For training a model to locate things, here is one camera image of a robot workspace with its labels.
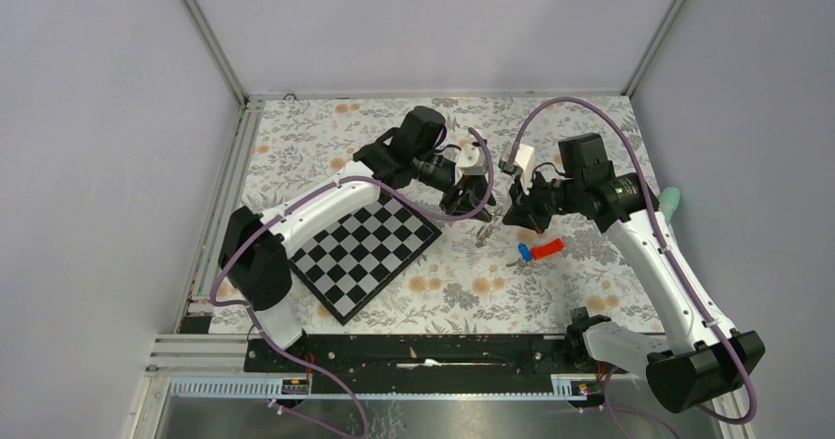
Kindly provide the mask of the mint green object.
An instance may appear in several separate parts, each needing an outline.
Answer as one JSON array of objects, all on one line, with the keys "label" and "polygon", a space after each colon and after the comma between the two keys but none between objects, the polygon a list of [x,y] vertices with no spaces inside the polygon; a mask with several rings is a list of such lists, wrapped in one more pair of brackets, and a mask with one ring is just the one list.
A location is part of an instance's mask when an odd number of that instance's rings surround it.
[{"label": "mint green object", "polygon": [[675,211],[679,207],[681,192],[676,187],[666,187],[660,194],[659,210],[662,213],[665,223],[670,225]]}]

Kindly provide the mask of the black white chessboard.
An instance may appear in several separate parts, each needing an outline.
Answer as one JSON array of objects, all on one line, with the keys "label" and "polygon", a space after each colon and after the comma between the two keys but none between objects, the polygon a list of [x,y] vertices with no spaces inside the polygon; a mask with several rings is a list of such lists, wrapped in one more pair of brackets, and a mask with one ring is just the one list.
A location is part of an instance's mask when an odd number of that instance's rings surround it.
[{"label": "black white chessboard", "polygon": [[440,236],[431,220],[384,193],[305,242],[290,268],[345,325]]}]

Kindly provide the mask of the floral patterned mat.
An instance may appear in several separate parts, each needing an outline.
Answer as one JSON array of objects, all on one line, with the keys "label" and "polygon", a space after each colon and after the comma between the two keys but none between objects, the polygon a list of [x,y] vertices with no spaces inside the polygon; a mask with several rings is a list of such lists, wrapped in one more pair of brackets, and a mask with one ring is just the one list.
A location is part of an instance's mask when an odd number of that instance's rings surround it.
[{"label": "floral patterned mat", "polygon": [[[422,104],[445,117],[443,146],[450,157],[466,143],[469,128],[482,131],[495,155],[523,132],[542,172],[554,177],[562,166],[559,142],[594,132],[603,137],[616,171],[626,173],[632,164],[619,140],[625,134],[647,179],[655,177],[625,96],[554,105],[543,97],[437,97]],[[265,102],[256,114],[241,203],[259,212],[304,193],[417,105],[414,98]],[[542,234],[501,224],[477,248],[476,232],[483,225],[442,222],[441,236],[345,325],[301,282],[290,292],[293,311],[310,334],[558,333],[579,307],[636,332],[662,331],[635,274],[590,221],[557,217]],[[519,257],[519,243],[531,249],[555,238],[564,242],[560,253],[524,267],[506,266]]]}]

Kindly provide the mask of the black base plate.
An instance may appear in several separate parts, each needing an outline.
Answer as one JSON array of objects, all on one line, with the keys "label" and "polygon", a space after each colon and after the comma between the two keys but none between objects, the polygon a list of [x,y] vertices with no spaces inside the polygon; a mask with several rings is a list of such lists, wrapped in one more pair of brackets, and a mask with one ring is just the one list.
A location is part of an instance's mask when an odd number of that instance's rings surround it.
[{"label": "black base plate", "polygon": [[310,335],[281,355],[248,342],[246,373],[288,376],[314,395],[562,396],[585,399],[610,366],[570,355],[559,335]]}]

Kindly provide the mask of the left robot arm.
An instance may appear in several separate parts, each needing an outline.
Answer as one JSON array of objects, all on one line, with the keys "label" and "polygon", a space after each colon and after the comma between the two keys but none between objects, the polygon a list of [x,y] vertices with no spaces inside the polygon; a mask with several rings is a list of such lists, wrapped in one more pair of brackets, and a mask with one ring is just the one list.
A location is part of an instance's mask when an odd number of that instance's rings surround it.
[{"label": "left robot arm", "polygon": [[233,211],[211,303],[223,306],[218,291],[222,282],[230,282],[269,345],[268,358],[281,370],[296,369],[306,347],[288,300],[291,256],[329,225],[376,202],[381,193],[432,219],[488,220],[487,209],[495,203],[492,155],[481,130],[468,132],[471,139],[457,158],[444,157],[439,148],[447,134],[444,116],[417,106],[400,125],[362,146],[333,176],[302,195],[263,213],[246,206]]}]

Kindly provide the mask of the silver keyring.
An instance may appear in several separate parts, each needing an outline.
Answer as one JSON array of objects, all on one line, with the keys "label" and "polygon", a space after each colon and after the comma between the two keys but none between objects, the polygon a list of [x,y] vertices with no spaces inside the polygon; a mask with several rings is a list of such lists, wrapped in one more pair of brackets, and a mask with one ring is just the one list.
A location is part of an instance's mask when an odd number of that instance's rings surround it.
[{"label": "silver keyring", "polygon": [[495,212],[491,214],[491,219],[486,222],[477,232],[475,239],[475,246],[483,248],[493,236],[493,234],[501,228],[502,214]]}]

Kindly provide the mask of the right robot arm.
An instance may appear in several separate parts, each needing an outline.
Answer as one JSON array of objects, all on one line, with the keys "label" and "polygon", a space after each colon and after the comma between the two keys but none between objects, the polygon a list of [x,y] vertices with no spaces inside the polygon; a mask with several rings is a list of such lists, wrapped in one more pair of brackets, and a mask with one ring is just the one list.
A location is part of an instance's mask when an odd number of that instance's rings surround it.
[{"label": "right robot arm", "polygon": [[557,215],[592,221],[637,276],[666,336],[655,339],[580,310],[566,330],[568,365],[588,372],[602,362],[643,378],[670,412],[744,387],[764,343],[756,332],[740,331],[681,260],[657,199],[642,189],[639,175],[617,174],[598,134],[563,140],[558,148],[564,174],[547,180],[532,147],[505,147],[499,167],[513,180],[503,223],[542,233]]}]

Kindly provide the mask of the red key tag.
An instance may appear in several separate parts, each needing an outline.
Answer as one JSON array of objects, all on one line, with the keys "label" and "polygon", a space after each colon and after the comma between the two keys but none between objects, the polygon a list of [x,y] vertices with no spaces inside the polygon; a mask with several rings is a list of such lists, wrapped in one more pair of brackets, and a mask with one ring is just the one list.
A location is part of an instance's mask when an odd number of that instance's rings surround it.
[{"label": "red key tag", "polygon": [[555,238],[553,241],[533,247],[530,249],[531,258],[534,261],[539,261],[540,259],[550,257],[557,253],[560,253],[564,249],[565,245],[561,238]]}]

